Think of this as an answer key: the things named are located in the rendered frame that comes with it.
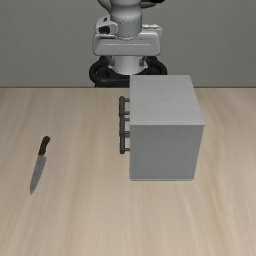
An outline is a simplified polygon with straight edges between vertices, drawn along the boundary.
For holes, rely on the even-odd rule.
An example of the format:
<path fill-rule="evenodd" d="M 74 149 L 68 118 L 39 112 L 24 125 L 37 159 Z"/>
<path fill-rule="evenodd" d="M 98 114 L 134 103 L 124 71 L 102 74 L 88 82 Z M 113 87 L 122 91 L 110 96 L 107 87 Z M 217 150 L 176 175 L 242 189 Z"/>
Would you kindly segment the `brown-handled kitchen knife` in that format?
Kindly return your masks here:
<path fill-rule="evenodd" d="M 33 170 L 31 181 L 30 181 L 30 188 L 29 188 L 30 194 L 34 193 L 34 191 L 36 190 L 37 185 L 39 183 L 39 180 L 41 178 L 41 175 L 42 175 L 45 163 L 46 163 L 45 154 L 46 154 L 46 149 L 47 149 L 49 142 L 50 142 L 49 136 L 44 136 L 41 141 L 39 151 L 38 151 L 38 156 L 37 156 L 36 163 L 35 163 L 35 167 Z"/>

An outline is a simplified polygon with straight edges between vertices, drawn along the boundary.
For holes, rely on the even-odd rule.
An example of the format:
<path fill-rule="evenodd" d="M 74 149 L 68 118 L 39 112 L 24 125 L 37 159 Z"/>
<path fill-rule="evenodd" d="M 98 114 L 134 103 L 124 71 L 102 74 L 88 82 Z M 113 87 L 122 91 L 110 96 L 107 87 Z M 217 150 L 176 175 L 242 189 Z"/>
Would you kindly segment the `grey cabinet with drawers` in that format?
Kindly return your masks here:
<path fill-rule="evenodd" d="M 133 75 L 129 88 L 130 178 L 192 180 L 205 122 L 188 75 Z"/>

